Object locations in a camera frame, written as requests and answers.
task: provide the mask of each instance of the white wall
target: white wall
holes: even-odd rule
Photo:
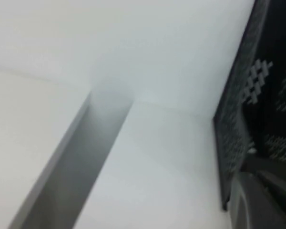
[[[133,98],[211,117],[253,0],[0,0],[0,67],[89,83],[102,142]]]

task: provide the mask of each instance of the perforated metal panel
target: perforated metal panel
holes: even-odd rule
[[[248,149],[247,142],[249,140],[245,139],[245,125],[240,123],[242,120],[240,118],[241,101],[244,99],[247,76],[255,59],[268,4],[268,0],[257,0],[255,2],[235,63],[214,117],[224,207],[230,195],[231,179],[240,167],[242,158],[244,158]]]

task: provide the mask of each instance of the black metal grille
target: black metal grille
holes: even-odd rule
[[[223,204],[228,200],[231,178],[246,154],[244,129],[240,125],[241,101],[247,76],[255,58],[266,17],[268,0],[257,0],[217,108],[214,125]]]

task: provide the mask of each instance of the white paint surface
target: white paint surface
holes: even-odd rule
[[[211,117],[253,0],[0,0],[0,66],[92,85],[112,144],[133,99]]]
[[[85,89],[0,73],[0,229],[22,206],[15,219],[21,224],[88,96]]]
[[[227,229],[212,123],[135,103],[74,229]]]

